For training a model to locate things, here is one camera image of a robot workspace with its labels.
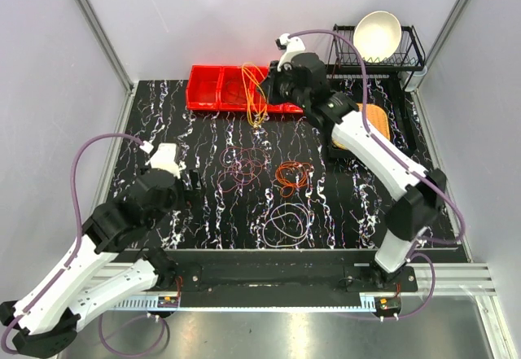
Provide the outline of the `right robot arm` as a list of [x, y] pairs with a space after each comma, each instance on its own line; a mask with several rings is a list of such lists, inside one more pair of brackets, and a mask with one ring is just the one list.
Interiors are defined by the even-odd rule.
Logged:
[[325, 64], [314, 53], [271, 62], [259, 90], [275, 105], [302, 109], [314, 128], [352, 152], [387, 189], [394, 204], [385, 214], [387, 232], [367, 278], [377, 290], [391, 289], [414, 244], [442, 209], [446, 176], [404, 155], [368, 122], [360, 105], [333, 90]]

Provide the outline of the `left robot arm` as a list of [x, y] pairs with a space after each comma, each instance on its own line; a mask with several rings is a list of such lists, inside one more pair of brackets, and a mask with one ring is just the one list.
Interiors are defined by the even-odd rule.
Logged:
[[149, 248], [128, 269], [91, 289], [86, 283], [131, 243], [172, 211], [198, 208], [205, 187], [195, 170], [190, 183], [162, 169], [149, 169], [114, 199], [100, 204], [82, 224], [80, 238], [35, 289], [1, 304], [6, 331], [1, 346], [10, 354], [50, 358], [79, 331], [125, 298], [140, 291], [180, 286], [177, 262]]

